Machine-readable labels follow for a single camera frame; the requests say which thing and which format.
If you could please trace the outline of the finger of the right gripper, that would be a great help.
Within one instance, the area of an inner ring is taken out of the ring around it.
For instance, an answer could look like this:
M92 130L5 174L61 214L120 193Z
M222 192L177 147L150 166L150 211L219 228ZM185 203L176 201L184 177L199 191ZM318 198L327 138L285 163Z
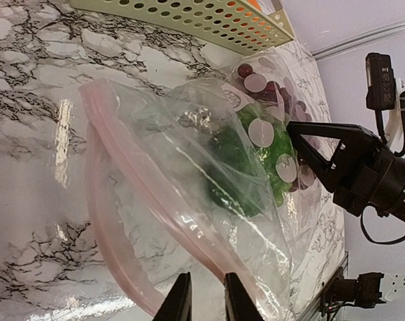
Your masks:
M345 155L336 148L331 159L327 160L300 134L291 134L291 141L298 158L303 159L327 191L334 193L348 172Z
M372 150L384 147L382 140L373 132L355 124L289 122L287 132L290 137L291 134L300 134L306 140L307 137L332 138L336 140L337 146L335 150L339 148L345 155L348 161L348 170L355 167Z

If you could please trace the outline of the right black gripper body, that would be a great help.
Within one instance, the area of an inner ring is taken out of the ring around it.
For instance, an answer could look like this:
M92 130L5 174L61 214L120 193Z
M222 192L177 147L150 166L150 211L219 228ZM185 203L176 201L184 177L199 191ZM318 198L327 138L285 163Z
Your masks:
M356 217L370 206L405 222L405 158L387 148L363 158L335 190L333 202Z

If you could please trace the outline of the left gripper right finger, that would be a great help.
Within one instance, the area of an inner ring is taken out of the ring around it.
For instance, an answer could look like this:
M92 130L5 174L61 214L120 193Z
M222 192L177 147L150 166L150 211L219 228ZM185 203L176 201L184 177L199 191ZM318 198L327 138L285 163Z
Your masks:
M226 320L263 321L262 316L237 274L226 274L224 287Z

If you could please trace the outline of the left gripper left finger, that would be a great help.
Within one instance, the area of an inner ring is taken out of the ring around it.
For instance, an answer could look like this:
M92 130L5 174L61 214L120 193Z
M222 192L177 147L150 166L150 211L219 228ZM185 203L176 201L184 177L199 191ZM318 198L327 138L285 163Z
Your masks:
M191 273L178 276L153 321L191 321L192 284Z

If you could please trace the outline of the fake green bell pepper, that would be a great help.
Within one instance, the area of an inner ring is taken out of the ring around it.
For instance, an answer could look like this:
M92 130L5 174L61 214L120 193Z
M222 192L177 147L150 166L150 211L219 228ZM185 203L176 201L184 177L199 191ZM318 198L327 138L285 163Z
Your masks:
M254 217L262 213L261 176L235 129L223 127L210 138L208 146L217 161L204 167L210 199L233 215Z

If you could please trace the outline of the clear dotted zip bag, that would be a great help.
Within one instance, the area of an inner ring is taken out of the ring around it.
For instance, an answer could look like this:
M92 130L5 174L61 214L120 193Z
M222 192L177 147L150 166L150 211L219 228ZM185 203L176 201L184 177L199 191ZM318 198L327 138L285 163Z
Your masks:
M282 83L290 70L275 51L244 58L227 78L199 78L164 96L105 78L79 92L88 119L85 191L99 250L119 287L155 315L180 274L190 272L198 320L224 317L222 285L235 273L265 320L286 320L291 279L315 231L321 184L275 203L268 175L237 111L252 99L237 87L240 64ZM240 136L261 176L262 213L233 215L208 195L216 165L208 142L225 126Z

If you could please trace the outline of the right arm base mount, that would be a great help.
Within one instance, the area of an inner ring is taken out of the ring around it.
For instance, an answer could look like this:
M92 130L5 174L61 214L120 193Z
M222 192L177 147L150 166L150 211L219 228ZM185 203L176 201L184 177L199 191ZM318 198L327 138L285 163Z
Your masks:
M370 309L385 304L380 291L383 278L380 272L370 272L360 274L357 279L339 279L333 283L333 301L341 302L339 310L346 306Z

